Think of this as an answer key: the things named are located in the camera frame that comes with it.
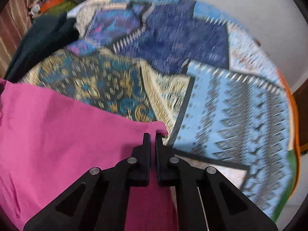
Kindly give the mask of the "pink pants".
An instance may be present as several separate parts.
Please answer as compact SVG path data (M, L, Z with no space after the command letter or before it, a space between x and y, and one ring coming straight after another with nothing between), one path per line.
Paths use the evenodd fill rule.
M1 207L24 225L81 175L130 156L144 134L168 131L86 105L48 88L1 81Z

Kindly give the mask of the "striped brown curtain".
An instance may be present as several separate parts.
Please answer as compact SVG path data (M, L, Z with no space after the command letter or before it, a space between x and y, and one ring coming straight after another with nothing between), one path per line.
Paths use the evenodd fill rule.
M1 11L1 77L3 78L22 38L31 26L28 6L33 0L8 0Z

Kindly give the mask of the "orange box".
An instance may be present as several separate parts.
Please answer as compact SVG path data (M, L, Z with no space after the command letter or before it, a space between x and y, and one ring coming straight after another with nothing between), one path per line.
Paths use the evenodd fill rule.
M47 12L50 8L59 5L60 3L62 3L64 0L43 0L40 3L40 13L44 14L45 12Z

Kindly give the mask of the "dark teal folded garment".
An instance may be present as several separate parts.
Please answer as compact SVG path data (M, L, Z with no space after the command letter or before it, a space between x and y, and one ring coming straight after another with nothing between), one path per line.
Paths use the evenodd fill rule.
M55 51L78 40L76 19L67 13L42 15L34 20L23 37L4 75L10 82L18 82L31 68Z

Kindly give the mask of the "blue patchwork bedsheet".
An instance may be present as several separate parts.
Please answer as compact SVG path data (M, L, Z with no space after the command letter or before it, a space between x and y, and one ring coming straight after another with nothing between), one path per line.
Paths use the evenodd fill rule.
M162 121L192 165L217 161L276 221L298 180L293 101L235 19L196 0L88 0L69 12L79 39L22 82L133 121Z

